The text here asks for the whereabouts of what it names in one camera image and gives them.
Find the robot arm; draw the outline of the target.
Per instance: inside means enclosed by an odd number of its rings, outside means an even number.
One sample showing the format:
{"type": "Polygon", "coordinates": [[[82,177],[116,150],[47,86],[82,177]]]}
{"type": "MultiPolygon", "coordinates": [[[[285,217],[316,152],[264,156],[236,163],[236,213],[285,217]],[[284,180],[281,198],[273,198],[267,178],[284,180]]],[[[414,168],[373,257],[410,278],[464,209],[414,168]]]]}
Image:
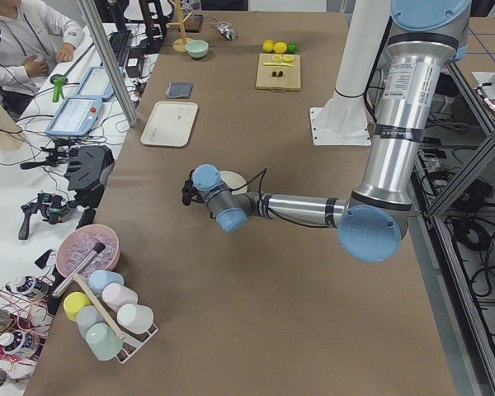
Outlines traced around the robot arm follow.
{"type": "Polygon", "coordinates": [[[413,203],[408,195],[441,68],[467,46],[468,1],[356,3],[332,98],[311,111],[317,145],[367,144],[361,183],[346,200],[261,190],[235,194],[211,164],[195,168],[185,205],[205,204],[222,230],[251,215],[313,228],[335,228],[343,248],[363,262],[399,249],[413,203]]]}

